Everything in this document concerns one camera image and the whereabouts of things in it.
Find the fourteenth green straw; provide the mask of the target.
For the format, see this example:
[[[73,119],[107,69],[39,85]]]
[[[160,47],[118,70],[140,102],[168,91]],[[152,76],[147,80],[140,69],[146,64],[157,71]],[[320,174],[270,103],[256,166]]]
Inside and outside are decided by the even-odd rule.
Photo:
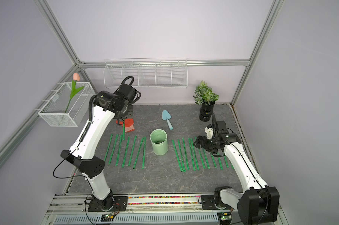
[[[137,139],[137,135],[134,136],[134,140],[133,140],[133,144],[132,144],[132,148],[131,148],[131,153],[130,153],[130,158],[129,158],[128,166],[130,166],[131,162],[132,162],[132,158],[133,158],[133,154],[134,154],[134,149],[135,149],[135,145],[136,145],[136,139]]]

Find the light green metal cup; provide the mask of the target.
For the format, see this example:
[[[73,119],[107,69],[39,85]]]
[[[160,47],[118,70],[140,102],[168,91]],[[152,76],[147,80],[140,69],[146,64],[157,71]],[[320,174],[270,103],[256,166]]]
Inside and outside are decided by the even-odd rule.
[[[155,129],[150,134],[150,141],[154,154],[165,155],[168,151],[168,136],[162,129]]]

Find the twelfth green straw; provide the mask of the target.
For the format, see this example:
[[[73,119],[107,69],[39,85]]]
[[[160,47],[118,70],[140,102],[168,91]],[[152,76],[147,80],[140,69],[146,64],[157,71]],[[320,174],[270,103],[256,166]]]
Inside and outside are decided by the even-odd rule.
[[[145,167],[146,142],[147,142],[147,137],[144,137],[144,140],[143,140],[143,156],[142,156],[142,165],[141,165],[142,169],[144,169],[144,167]]]

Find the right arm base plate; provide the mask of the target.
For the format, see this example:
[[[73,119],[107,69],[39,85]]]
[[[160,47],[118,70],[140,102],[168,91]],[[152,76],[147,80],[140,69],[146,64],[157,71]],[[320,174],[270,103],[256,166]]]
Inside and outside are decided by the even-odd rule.
[[[231,211],[230,206],[220,206],[215,202],[214,195],[202,195],[199,197],[199,203],[203,210],[228,210]]]

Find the thirteenth green straw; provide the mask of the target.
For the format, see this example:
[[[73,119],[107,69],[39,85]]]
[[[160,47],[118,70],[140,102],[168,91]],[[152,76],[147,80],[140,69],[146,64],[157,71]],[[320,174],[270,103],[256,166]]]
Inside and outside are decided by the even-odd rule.
[[[138,151],[137,151],[137,154],[136,154],[136,157],[135,157],[135,162],[134,162],[134,165],[133,165],[133,169],[136,168],[136,165],[137,165],[137,161],[138,161],[138,158],[139,158],[139,155],[140,155],[140,151],[142,149],[142,146],[143,146],[143,141],[144,141],[144,137],[142,137],[141,141],[140,141],[140,145],[139,145],[139,148],[138,148]]]

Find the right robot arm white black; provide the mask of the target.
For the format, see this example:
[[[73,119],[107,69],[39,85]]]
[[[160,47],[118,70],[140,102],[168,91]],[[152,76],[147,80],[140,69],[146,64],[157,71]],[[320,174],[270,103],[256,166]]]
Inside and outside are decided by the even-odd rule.
[[[238,211],[244,225],[275,222],[278,217],[280,194],[262,179],[245,153],[238,135],[229,132],[225,121],[212,120],[205,128],[206,136],[198,136],[196,148],[205,149],[213,157],[224,157],[231,162],[242,186],[241,193],[229,186],[217,187],[214,204],[220,209]]]

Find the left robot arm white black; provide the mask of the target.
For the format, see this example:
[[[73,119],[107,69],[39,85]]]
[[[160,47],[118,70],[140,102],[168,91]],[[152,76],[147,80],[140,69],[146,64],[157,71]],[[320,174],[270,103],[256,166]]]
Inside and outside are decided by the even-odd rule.
[[[140,98],[140,93],[130,84],[122,83],[114,93],[102,91],[89,101],[89,119],[81,134],[61,157],[74,165],[88,181],[92,195],[104,208],[112,207],[112,190],[105,175],[105,161],[95,156],[97,145],[109,122]]]

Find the eighteenth green straw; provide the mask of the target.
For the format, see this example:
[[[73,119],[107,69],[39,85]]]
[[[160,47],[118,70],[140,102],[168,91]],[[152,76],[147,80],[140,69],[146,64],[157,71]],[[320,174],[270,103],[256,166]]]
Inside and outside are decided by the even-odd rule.
[[[108,145],[107,145],[107,149],[106,149],[106,153],[105,153],[105,158],[104,158],[105,162],[106,162],[106,159],[107,159],[107,156],[108,156],[108,152],[109,152],[109,148],[110,148],[110,145],[111,145],[112,137],[113,137],[113,134],[110,135],[110,139],[109,139],[109,142],[108,142]]]

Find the nineteenth green straw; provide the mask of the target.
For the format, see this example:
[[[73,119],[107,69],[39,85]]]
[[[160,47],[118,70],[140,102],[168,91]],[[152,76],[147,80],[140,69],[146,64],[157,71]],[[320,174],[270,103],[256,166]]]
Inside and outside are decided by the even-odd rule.
[[[122,140],[125,139],[125,123],[122,124]]]

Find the sixteenth green straw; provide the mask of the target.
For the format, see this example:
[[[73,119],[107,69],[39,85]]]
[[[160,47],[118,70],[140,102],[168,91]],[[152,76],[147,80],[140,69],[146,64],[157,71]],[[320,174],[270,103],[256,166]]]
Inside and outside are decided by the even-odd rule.
[[[119,146],[118,146],[118,151],[117,151],[117,157],[116,157],[116,163],[115,163],[115,166],[118,166],[118,165],[119,165],[119,158],[120,158],[120,152],[121,152],[122,141],[123,141],[123,136],[121,135],[121,136],[120,136],[120,139],[119,139]]]

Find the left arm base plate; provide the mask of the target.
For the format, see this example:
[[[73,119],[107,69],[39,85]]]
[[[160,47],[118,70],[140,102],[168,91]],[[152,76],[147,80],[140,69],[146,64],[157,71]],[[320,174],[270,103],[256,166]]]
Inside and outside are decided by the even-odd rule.
[[[128,203],[127,196],[112,196],[106,202],[91,196],[87,210],[89,212],[124,212]]]

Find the fifteenth green straw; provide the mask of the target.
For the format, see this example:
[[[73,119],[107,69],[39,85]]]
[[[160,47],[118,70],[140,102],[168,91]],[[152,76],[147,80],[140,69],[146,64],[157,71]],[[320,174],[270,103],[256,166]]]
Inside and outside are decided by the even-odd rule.
[[[130,143],[130,136],[127,137],[126,146],[125,146],[125,153],[124,153],[124,156],[123,156],[121,168],[125,167],[125,161],[126,161],[126,157],[127,157],[127,151],[128,151],[129,143]]]

